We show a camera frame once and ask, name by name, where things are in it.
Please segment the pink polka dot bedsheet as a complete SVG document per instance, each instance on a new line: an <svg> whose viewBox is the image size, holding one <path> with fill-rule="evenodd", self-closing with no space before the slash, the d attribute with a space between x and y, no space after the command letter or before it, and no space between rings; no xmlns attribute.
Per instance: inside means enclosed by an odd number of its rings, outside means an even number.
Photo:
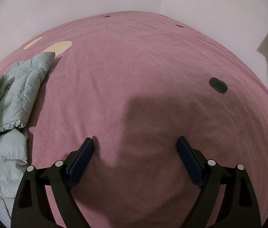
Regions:
<svg viewBox="0 0 268 228"><path fill-rule="evenodd" d="M48 30L0 63L57 57L28 123L28 156L48 167L87 137L95 152L73 196L92 227L180 227L199 188L178 137L222 166L242 164L268 217L268 89L190 26L115 12Z"/></svg>

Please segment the light green puffer jacket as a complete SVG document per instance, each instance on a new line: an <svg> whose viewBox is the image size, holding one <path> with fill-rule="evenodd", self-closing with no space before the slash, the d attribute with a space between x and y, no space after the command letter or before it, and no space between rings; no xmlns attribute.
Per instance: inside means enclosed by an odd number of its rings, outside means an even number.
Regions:
<svg viewBox="0 0 268 228"><path fill-rule="evenodd" d="M54 59L54 52L42 52L12 64L0 78L0 221L6 227L28 167L26 126Z"/></svg>

